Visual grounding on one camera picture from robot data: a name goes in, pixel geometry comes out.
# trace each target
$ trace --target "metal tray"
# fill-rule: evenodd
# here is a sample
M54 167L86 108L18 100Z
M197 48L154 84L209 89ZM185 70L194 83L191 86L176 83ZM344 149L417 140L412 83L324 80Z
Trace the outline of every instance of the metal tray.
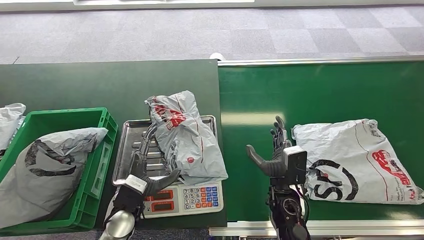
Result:
M212 115L200 116L203 123L208 125L215 137L217 137L217 123ZM146 134L146 130L152 124L150 119L129 120L123 124L122 135L119 141L118 154L116 157L115 169L113 170L112 183L120 186L130 174L131 156L139 148L141 139ZM147 175L151 178L166 176L166 160L152 140L147 154Z

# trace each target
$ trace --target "white courier bag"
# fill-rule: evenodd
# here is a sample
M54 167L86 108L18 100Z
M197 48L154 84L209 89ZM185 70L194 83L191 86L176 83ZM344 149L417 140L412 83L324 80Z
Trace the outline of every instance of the white courier bag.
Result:
M202 122L192 92L151 96L145 103L150 106L152 123L157 124L155 137L169 171L180 168L180 180L187 185L228 178L218 141Z
M307 151L307 194L313 200L374 204L424 202L376 120L296 125L296 144Z

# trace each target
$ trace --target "gray plastic bag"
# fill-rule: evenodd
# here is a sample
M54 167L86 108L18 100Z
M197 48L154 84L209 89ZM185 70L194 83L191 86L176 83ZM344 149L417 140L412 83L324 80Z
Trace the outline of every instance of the gray plastic bag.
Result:
M0 229L55 214L80 183L87 156L106 128L83 128L42 136L17 157L0 183Z
M228 178L218 141L202 122L192 92L151 96L150 118L157 124L155 137L165 153L169 171L181 169L187 185L214 183Z

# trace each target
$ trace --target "robotic hand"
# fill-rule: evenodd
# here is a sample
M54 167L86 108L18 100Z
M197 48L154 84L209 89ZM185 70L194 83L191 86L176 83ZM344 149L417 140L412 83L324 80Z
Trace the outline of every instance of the robotic hand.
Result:
M298 184L305 183L307 152L299 146L292 146L281 117L275 117L272 160L265 161L251 145L246 146L247 155L269 176L270 186L266 204L271 210L270 220L279 240L310 240L306 227L307 218L302 215L301 196Z
M268 177L281 177L287 171L287 166L284 164L283 150L292 146L292 142L287 139L287 131L284 127L281 117L276 116L274 122L275 130L271 129L272 145L274 151L272 152L272 160L265 161L259 156L252 145L247 145L247 155L252 159L262 172Z
M132 167L125 184L120 186L113 209L104 221L104 231L99 240L128 240L134 233L136 222L143 215L144 199L153 196L174 183L181 170L176 168L170 175L159 179L150 179L147 175L147 153L157 126L152 124L141 145L132 155Z

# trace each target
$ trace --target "crumpled plastic bag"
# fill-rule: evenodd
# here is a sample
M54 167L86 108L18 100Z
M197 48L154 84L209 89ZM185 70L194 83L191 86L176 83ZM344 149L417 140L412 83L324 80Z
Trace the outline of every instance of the crumpled plastic bag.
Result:
M186 185L214 183L228 178L218 141L202 122L192 92L151 96L150 118L157 124L155 137L165 153L167 168L181 169Z
M80 183L88 154L106 128L82 128L42 136L22 150L0 182L0 229L55 214Z
M307 151L307 194L348 203L424 202L376 120L296 125L292 137Z
M8 148L26 109L22 103L13 103L0 108L0 155Z

